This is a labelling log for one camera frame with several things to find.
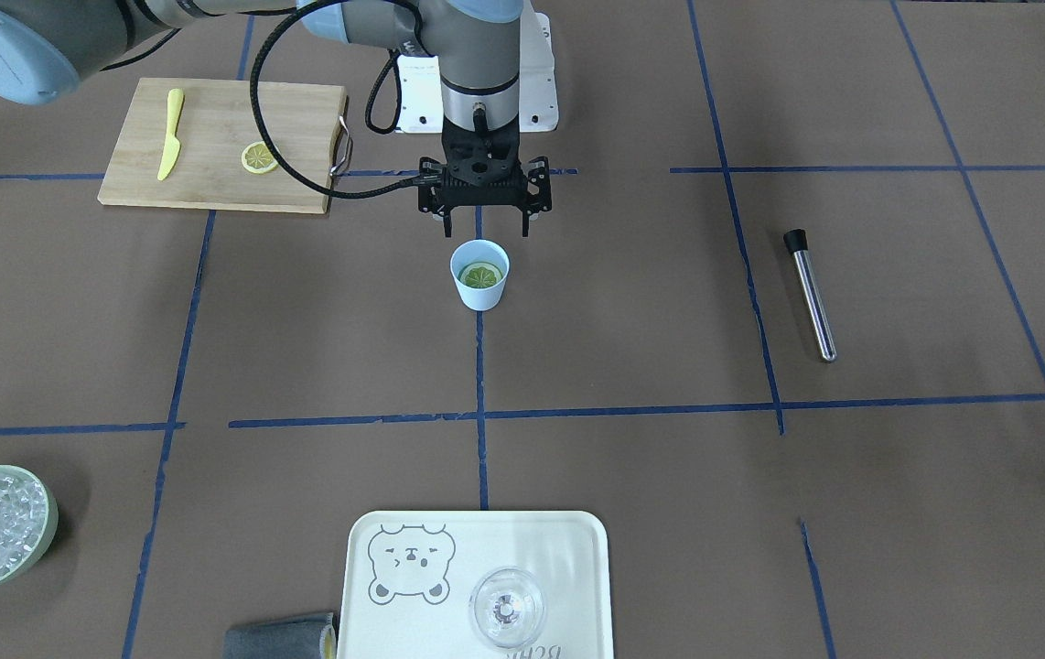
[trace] gray cloth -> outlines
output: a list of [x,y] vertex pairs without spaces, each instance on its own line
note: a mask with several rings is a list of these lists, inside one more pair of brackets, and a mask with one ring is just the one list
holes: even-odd
[[[334,646],[333,623],[333,613],[309,613],[234,627],[226,633],[222,659],[330,659]],[[326,652],[325,638],[331,643]]]

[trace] wooden cutting board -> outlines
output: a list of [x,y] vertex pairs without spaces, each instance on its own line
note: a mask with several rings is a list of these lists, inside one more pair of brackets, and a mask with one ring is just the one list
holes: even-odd
[[[167,179],[158,181],[165,101],[175,87],[185,91],[177,125],[181,155]],[[342,133],[339,117],[347,103],[344,88],[262,83],[258,96],[266,128],[283,158],[308,179],[330,187],[334,140]],[[292,179],[282,167],[251,174],[241,166],[242,149],[259,139],[246,80],[141,78],[99,187],[99,203],[327,212],[328,198]]]

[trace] white tray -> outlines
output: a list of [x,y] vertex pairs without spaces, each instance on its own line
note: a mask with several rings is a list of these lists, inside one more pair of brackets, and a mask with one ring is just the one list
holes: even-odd
[[[409,549],[416,550],[413,559]],[[404,560],[394,566],[381,560],[386,555]],[[422,559],[429,564],[421,566]],[[468,610],[482,578],[508,566],[534,574],[548,604],[538,640],[511,651],[482,641]],[[607,533],[597,518],[580,512],[378,512],[355,522],[343,579],[340,659],[515,655],[613,659]]]

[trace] lemon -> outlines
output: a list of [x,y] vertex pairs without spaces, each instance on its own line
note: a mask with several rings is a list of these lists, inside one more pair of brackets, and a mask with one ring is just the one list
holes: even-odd
[[251,174],[265,174],[272,168],[279,167],[275,156],[271,155],[266,142],[254,142],[241,151],[241,166]]
[[494,263],[486,263],[484,260],[470,263],[461,268],[457,276],[459,281],[471,288],[489,288],[497,284],[497,280],[503,278],[503,272],[497,269]]

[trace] blue tape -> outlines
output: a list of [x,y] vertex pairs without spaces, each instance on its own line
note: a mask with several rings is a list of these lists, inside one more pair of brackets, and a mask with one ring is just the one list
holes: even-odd
[[1027,321],[1023,304],[1019,301],[1019,295],[1016,292],[1015,284],[1012,282],[1012,275],[1006,269],[1006,263],[1003,262],[1002,254],[999,254],[998,243],[995,242],[995,234],[991,231],[990,225],[986,221],[986,213],[982,212],[982,205],[978,202],[978,193],[975,192],[974,183],[970,181],[970,173],[967,171],[966,164],[961,162],[961,154],[958,151],[957,143],[953,141],[953,133],[950,131],[949,123],[946,123],[946,114],[942,112],[942,105],[937,101],[937,94],[933,92],[933,86],[929,83],[929,75],[925,72],[925,67],[921,63],[921,55],[916,53],[916,46],[912,43],[912,34],[909,33],[909,27],[904,24],[904,17],[901,16],[901,9],[898,7],[896,0],[889,0],[889,7],[892,8],[892,16],[896,17],[896,22],[898,22],[901,28],[901,33],[904,34],[904,42],[909,47],[909,54],[912,55],[912,63],[916,67],[916,74],[921,76],[921,83],[925,87],[925,92],[929,94],[929,101],[933,105],[933,112],[937,114],[937,121],[942,124],[942,131],[946,134],[946,142],[950,146],[950,152],[953,154],[953,162],[957,163],[961,173],[961,182],[966,184],[966,191],[970,195],[970,203],[974,205],[978,222],[982,226],[982,233],[985,234],[990,253],[995,257],[995,264],[998,266],[999,275],[1002,276],[1007,295],[1012,297],[1012,304],[1015,305],[1015,313],[1019,316],[1019,324],[1023,325],[1023,332],[1026,334],[1027,342],[1031,345],[1031,352],[1039,367],[1039,373],[1042,374],[1042,379],[1044,379],[1045,383],[1045,359],[1042,357],[1042,351],[1039,350],[1039,343],[1034,336],[1031,324]]
[[705,99],[711,104],[711,120],[714,122],[714,138],[718,144],[718,158],[722,161],[722,175],[726,184],[726,196],[730,201],[730,214],[735,222],[735,233],[739,237],[739,252],[746,268],[746,289],[749,292],[749,304],[754,310],[754,322],[758,322],[758,337],[762,344],[762,363],[766,368],[766,381],[770,386],[770,400],[774,402],[775,419],[779,423],[779,433],[786,433],[786,423],[783,419],[783,405],[779,403],[779,385],[774,380],[774,364],[770,363],[770,346],[766,340],[766,326],[762,324],[762,309],[758,305],[758,292],[754,289],[754,274],[749,266],[749,254],[746,251],[746,237],[741,228],[739,214],[739,198],[735,195],[735,183],[730,175],[730,161],[726,158],[726,144],[722,138],[722,123],[718,120],[718,108],[714,100],[714,89],[711,88],[711,70],[705,63],[705,50],[702,49],[702,34],[697,28],[697,11],[694,0],[686,0],[689,4],[689,21],[694,28],[694,46],[697,48],[697,62],[702,67],[702,83],[705,86]]
[[716,414],[720,411],[769,411],[773,402],[730,404],[664,404],[645,407],[578,407],[553,409],[514,409],[486,413],[486,419],[551,419],[564,417],[641,417],[657,414]]
[[1028,166],[963,166],[967,171],[1045,171],[1045,164]]
[[96,174],[0,174],[0,181],[103,181],[103,172]]
[[[183,428],[184,423],[175,423]],[[27,437],[27,434],[91,434],[91,433],[150,433],[168,428],[168,423],[100,423],[95,426],[14,426],[0,428],[0,438]]]
[[210,211],[205,219],[205,235],[202,238],[202,252],[196,259],[196,276],[193,278],[193,291],[188,301],[188,317],[185,321],[185,337],[181,345],[181,355],[177,359],[177,379],[172,389],[172,401],[168,404],[168,425],[164,433],[164,439],[160,442],[160,460],[158,463],[158,476],[153,494],[153,522],[149,524],[149,533],[144,535],[144,546],[141,549],[141,562],[136,573],[136,588],[133,591],[133,604],[129,610],[129,630],[124,633],[124,649],[121,659],[131,659],[133,656],[133,642],[136,640],[136,627],[141,617],[141,603],[144,596],[144,584],[149,572],[149,559],[153,558],[153,541],[156,538],[156,528],[160,517],[160,500],[164,495],[165,465],[168,463],[168,454],[172,451],[173,431],[177,428],[177,411],[181,407],[181,392],[185,387],[185,370],[188,367],[188,349],[193,343],[193,327],[196,325],[196,309],[202,304],[202,283],[205,279],[205,262],[210,254],[210,237],[213,234],[213,222],[217,219],[217,212]]
[[243,419],[231,421],[230,428],[298,428],[298,426],[363,426],[367,423],[427,423],[431,421],[471,421],[472,411],[439,414],[372,414],[359,417],[306,417],[297,419]]
[[238,57],[238,77],[247,79],[247,58],[250,57],[250,42],[254,38],[254,17],[247,19],[247,37],[241,41],[241,55]]
[[829,401],[784,401],[785,409],[841,409],[853,407],[914,407],[933,404],[982,404],[998,402],[1045,402],[1045,394],[1003,394],[1002,396],[926,396],[904,399],[856,399]]
[[486,469],[486,370],[485,354],[482,351],[482,329],[484,329],[484,325],[482,325],[482,312],[480,311],[478,312],[477,331],[474,333],[478,346],[478,499],[481,501],[482,510],[489,510],[489,475],[488,469]]
[[[727,167],[732,174],[794,174],[818,171],[957,171],[957,166],[762,166]],[[720,174],[722,167],[669,167],[670,174]]]
[[835,659],[835,640],[832,638],[832,621],[828,618],[828,605],[823,602],[823,585],[819,580],[819,566],[812,555],[811,538],[807,535],[807,522],[798,520],[798,533],[804,536],[804,554],[807,555],[807,571],[812,575],[815,605],[819,608],[819,625],[823,630],[823,646],[828,649],[828,659]]

